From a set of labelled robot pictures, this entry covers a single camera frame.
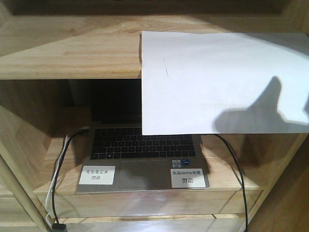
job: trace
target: wooden cabinet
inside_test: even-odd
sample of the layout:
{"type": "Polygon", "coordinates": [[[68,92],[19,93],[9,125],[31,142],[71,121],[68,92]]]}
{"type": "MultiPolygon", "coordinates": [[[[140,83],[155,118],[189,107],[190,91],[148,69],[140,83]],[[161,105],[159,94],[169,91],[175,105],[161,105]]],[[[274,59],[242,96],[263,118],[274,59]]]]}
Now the wooden cabinet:
{"type": "MultiPolygon", "coordinates": [[[[19,208],[29,218],[18,223],[49,230],[44,201],[62,138],[90,122],[89,107],[63,107],[58,79],[140,78],[142,30],[309,32],[307,1],[285,3],[0,1],[0,155],[7,168],[0,176],[13,187],[10,193],[0,188],[3,209],[19,208]]],[[[252,219],[306,134],[223,137],[244,169],[252,219]]],[[[56,191],[58,216],[72,231],[243,230],[239,173],[216,137],[202,136],[210,181],[205,190],[76,194],[85,143],[84,136],[73,140],[56,191]]]]}

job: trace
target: cabinet side panel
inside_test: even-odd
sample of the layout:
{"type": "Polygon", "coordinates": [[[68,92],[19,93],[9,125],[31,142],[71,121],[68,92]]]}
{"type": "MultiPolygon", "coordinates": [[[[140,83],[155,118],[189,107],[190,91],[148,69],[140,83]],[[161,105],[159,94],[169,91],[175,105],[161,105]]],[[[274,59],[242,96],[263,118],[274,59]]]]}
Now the cabinet side panel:
{"type": "Polygon", "coordinates": [[[60,109],[54,80],[0,81],[0,154],[30,197],[60,109]]]}

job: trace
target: white cable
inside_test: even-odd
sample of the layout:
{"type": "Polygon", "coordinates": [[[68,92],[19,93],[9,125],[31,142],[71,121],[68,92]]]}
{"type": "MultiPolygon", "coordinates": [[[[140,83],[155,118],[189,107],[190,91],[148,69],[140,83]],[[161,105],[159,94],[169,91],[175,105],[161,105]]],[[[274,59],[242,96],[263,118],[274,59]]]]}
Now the white cable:
{"type": "Polygon", "coordinates": [[[60,160],[61,160],[62,156],[64,155],[64,149],[65,149],[65,147],[67,145],[68,140],[69,140],[69,136],[67,135],[65,137],[65,139],[64,139],[63,147],[62,147],[62,150],[61,150],[60,155],[59,155],[58,160],[57,160],[57,165],[56,165],[56,168],[55,168],[55,173],[53,175],[52,181],[51,181],[50,186],[49,186],[49,190],[48,190],[47,195],[46,195],[45,209],[47,211],[47,215],[46,215],[45,219],[46,219],[47,224],[50,227],[52,227],[52,223],[49,221],[49,218],[48,218],[48,216],[50,215],[50,208],[49,208],[50,195],[51,195],[52,188],[53,188],[53,185],[54,185],[54,182],[55,182],[56,172],[57,172],[57,170],[59,168],[60,160]]]}

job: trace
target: wooden surface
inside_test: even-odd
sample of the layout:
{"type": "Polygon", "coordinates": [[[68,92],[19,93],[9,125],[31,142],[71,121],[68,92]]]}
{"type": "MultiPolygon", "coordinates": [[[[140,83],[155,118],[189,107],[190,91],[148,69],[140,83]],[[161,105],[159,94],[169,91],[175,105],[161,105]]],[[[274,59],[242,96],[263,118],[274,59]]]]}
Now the wooden surface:
{"type": "Polygon", "coordinates": [[[309,137],[250,223],[255,232],[309,231],[309,137]]]}
{"type": "Polygon", "coordinates": [[[32,223],[34,222],[37,227],[40,228],[41,232],[48,232],[49,229],[47,227],[46,222],[44,221],[42,217],[43,210],[40,211],[39,208],[37,208],[36,202],[34,201],[34,198],[30,198],[23,187],[20,185],[19,181],[16,179],[16,177],[13,175],[12,171],[10,170],[10,167],[7,165],[5,160],[0,155],[0,175],[4,176],[4,182],[6,186],[14,193],[15,198],[2,198],[1,199],[1,209],[4,209],[4,212],[1,213],[1,218],[6,217],[6,211],[8,211],[8,215],[10,214],[10,210],[13,211],[13,216],[11,215],[9,218],[7,218],[8,222],[18,223],[20,221],[20,217],[23,220],[26,220],[25,223],[32,223]],[[27,217],[25,214],[29,215],[31,220],[27,220],[27,217]]]}
{"type": "Polygon", "coordinates": [[[244,220],[243,214],[96,217],[62,219],[76,232],[236,232],[244,220]]]}
{"type": "Polygon", "coordinates": [[[143,30],[297,31],[266,1],[51,2],[29,4],[0,28],[0,79],[140,78],[143,30]]]}

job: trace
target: sticker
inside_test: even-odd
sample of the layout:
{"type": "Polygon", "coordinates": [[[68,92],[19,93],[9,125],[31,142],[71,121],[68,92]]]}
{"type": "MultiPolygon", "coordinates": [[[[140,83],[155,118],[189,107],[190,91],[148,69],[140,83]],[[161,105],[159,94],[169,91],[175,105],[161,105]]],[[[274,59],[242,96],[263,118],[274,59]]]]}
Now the sticker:
{"type": "Polygon", "coordinates": [[[172,188],[205,188],[203,170],[194,169],[171,169],[172,188]]]}
{"type": "Polygon", "coordinates": [[[188,159],[183,159],[183,165],[190,165],[190,160],[188,159]]]}
{"type": "Polygon", "coordinates": [[[112,185],[115,166],[84,166],[80,185],[112,185]]]}
{"type": "Polygon", "coordinates": [[[173,168],[181,168],[182,167],[182,163],[180,159],[173,159],[172,160],[172,167],[173,168]]]}

